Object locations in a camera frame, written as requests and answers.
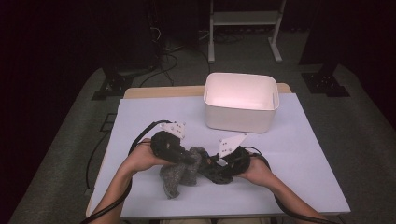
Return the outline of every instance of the dark background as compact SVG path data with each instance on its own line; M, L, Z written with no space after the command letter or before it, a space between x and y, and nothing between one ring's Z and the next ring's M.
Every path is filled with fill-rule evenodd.
M280 1L216 2L217 10L251 10L272 9ZM150 39L150 23L161 26L165 35L193 44L198 29L208 27L208 1L0 4L0 192L1 218L7 222L88 77L109 60L155 64L157 46ZM289 32L310 29L301 64L323 63L332 52L356 74L393 127L395 9L394 1L290 0L281 26Z

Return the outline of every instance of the storage container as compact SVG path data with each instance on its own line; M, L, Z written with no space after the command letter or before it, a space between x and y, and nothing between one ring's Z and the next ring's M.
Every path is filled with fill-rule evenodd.
M279 107L272 77L212 73L205 84L205 123L209 128L265 133Z

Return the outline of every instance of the black cable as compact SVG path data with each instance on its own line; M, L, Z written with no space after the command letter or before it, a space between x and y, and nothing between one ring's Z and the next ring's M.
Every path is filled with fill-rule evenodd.
M132 151L141 143L139 143L140 139L142 139L152 128L154 128L157 124L159 123L171 123L171 121L169 120L159 120L156 122L152 122L145 130L143 130L143 132L141 134L139 134L139 136L137 136L137 138L132 142L131 148L128 152L128 156L132 153ZM89 217L85 218L82 222L80 222L81 224L86 224L86 223L90 223L94 220L96 220L97 218L101 217L102 215L106 214L107 212L111 211L112 209L116 208L120 203L122 203L126 197L128 196L129 192L131 191L132 188L132 178L128 183L128 187L127 189L122 193L122 195L112 204L110 204L109 206L107 206L106 208L100 210L99 212L95 213L95 214L91 214Z
M271 170L268 160L265 159L263 156L261 156L261 159L265 163L265 165L268 167L268 169ZM330 221L327 219L322 219L322 218L317 218L317 217L308 217L308 216L304 216L304 215L300 215L295 212L292 212L275 195L274 195L274 197L275 197L276 203L279 206L280 210L282 210L286 215L289 215L290 217L294 217L294 218L304 220L304 221L319 223L319 224L339 224L337 222L333 222L333 221Z
M103 142L103 140L106 138L106 136L107 136L109 133L110 133L110 131L105 132L105 134L103 135L103 137L99 140L99 142L98 142L98 143L96 144L96 146L93 148L93 151L92 151L92 153L91 153L90 159L88 160L87 168L86 168L86 170L85 170L85 182L86 182L86 185L87 185L87 189L91 189L90 181L89 181L89 178L88 178L88 174L89 174L89 172L90 172L90 166L91 166L91 161L92 161L93 155L95 154L96 150L99 148L100 144Z
M164 54L164 55L170 56L171 58L174 58L175 61L176 61L175 64L172 65L170 68L167 68L167 69L165 69L165 70L162 70L161 72L158 72L158 73L155 73L155 74L150 75L150 76L147 77L145 80L143 80L142 83L140 83L139 88L140 88L140 87L143 87L143 84L145 84L145 83L146 83L149 79L151 79L152 77L155 77L155 76L158 76L159 74L162 74L162 73L164 73L164 72L170 71L170 70L172 70L173 68L175 68L175 67L177 66L177 57L175 57L175 56L172 55L172 54Z

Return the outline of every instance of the floor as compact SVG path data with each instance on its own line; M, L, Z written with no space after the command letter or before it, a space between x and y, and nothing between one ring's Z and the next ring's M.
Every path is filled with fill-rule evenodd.
M320 65L298 65L308 32L279 34L282 63L272 56L266 40L269 35L234 35L235 42L217 43L212 64L205 57L205 41L198 49L170 52L174 57L162 56L163 69L173 67L167 72L169 77L152 76L156 70L136 77L131 86L205 85L211 72L267 75L288 83L297 93L351 209L330 219L347 224L396 223L396 132L343 65L334 76L350 97L310 93L301 73L317 72ZM174 49L178 44L173 41L167 47ZM91 187L108 142L108 135L100 131L102 124L108 114L117 113L121 99L92 100L104 81L103 71L98 69L82 88L10 223L78 223L85 217L90 199L85 176L88 160L98 146L90 163ZM277 219L290 223L287 217Z

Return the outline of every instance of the white tag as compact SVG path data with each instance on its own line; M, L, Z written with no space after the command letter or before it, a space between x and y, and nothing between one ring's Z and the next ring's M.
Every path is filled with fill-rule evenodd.
M220 140L219 157L223 158L233 153L248 137L247 133Z
M171 133L172 135L183 139L184 138L184 125L185 123L162 123L160 127L163 128L166 132Z

